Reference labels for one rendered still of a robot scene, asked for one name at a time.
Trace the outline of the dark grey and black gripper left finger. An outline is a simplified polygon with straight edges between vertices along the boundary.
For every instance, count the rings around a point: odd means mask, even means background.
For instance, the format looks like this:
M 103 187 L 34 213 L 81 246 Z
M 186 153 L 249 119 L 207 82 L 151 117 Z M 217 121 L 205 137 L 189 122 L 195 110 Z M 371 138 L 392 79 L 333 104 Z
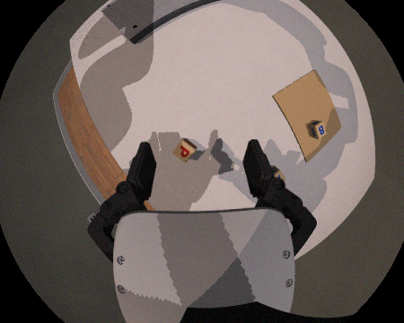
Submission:
M 136 157 L 131 162 L 126 181 L 118 183 L 116 193 L 101 204 L 100 212 L 88 226 L 89 235 L 112 263 L 113 226 L 119 223 L 124 214 L 147 210 L 144 202 L 151 197 L 155 169 L 156 161 L 151 145 L 141 142 Z

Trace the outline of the tan square mat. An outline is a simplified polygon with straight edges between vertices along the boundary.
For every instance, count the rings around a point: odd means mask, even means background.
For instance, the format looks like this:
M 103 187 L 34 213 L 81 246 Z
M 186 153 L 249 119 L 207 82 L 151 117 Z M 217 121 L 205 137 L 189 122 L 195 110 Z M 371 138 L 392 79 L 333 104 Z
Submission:
M 316 69 L 272 97 L 291 127 L 306 162 L 341 128 L 338 113 Z M 323 121 L 327 133 L 319 140 L 311 136 L 308 128 L 315 120 Z

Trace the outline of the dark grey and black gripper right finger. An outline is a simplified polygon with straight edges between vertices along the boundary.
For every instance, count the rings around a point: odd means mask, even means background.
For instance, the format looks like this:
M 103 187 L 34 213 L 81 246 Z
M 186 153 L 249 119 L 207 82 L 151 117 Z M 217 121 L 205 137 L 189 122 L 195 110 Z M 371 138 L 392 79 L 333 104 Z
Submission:
M 285 188 L 285 182 L 281 178 L 274 176 L 268 157 L 264 155 L 258 139 L 251 139 L 248 142 L 243 167 L 250 194 L 258 199 L 255 207 L 275 208 L 293 225 L 291 237 L 296 256 L 316 228 L 316 219 L 306 207 L 303 207 L 302 199 Z

